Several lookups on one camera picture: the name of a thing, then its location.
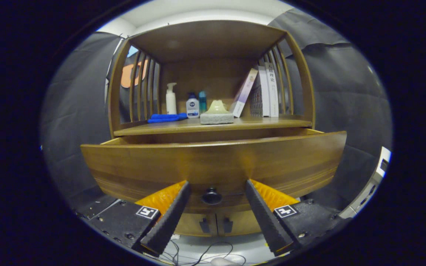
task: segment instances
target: shelf top panel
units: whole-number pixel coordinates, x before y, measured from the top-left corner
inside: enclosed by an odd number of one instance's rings
[[[188,118],[181,121],[164,123],[146,123],[140,126],[114,131],[115,136],[148,135],[167,133],[195,133],[223,130],[246,130],[265,128],[309,127],[310,121],[300,119],[301,116],[285,117],[242,117],[235,118],[234,123],[223,125],[202,125],[200,118]]]
[[[156,28],[129,38],[161,64],[208,58],[259,59],[285,37],[274,27],[237,20],[203,20]]]

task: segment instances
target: white pump bottle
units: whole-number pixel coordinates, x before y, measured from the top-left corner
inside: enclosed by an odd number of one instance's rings
[[[167,114],[168,115],[176,115],[177,114],[177,107],[176,107],[176,99],[175,99],[175,93],[174,85],[177,83],[168,83],[167,84],[167,94],[165,95],[165,101],[167,105]]]

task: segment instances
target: white ceiling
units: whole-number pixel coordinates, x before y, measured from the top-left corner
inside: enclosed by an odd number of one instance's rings
[[[137,28],[165,17],[192,11],[238,10],[274,19],[292,8],[279,0],[153,0],[128,11],[121,18]]]

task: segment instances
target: wooden cabinet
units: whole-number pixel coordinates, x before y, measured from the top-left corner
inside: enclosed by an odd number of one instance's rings
[[[302,115],[293,113],[291,83],[280,42],[290,47],[298,65],[305,107]],[[138,84],[132,79],[131,121],[120,123],[120,78],[131,45],[139,49],[138,58],[147,58],[146,64],[159,65],[159,86],[154,86],[152,71]],[[283,77],[278,82],[279,117],[252,117],[247,103],[233,124],[205,126],[199,118],[147,123],[149,114],[165,113],[167,83],[177,82],[174,91],[179,112],[185,111],[187,92],[191,91],[206,91],[208,106],[214,99],[231,104],[247,71],[261,60],[274,62]],[[243,21],[188,22],[129,38],[115,63],[108,115],[113,139],[81,145],[96,182],[106,194],[135,202],[188,180],[192,194],[176,228],[177,233],[187,235],[260,231],[244,194],[245,181],[251,178],[301,197],[332,180],[346,140],[346,132],[313,130],[311,77],[291,35]],[[210,187],[223,196],[220,204],[201,201]]]

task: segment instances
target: blue cloth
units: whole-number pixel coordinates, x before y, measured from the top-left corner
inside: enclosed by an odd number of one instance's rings
[[[179,113],[177,115],[160,115],[158,113],[155,113],[151,116],[149,120],[147,120],[147,123],[172,122],[172,121],[184,120],[186,118],[187,118],[186,113]]]

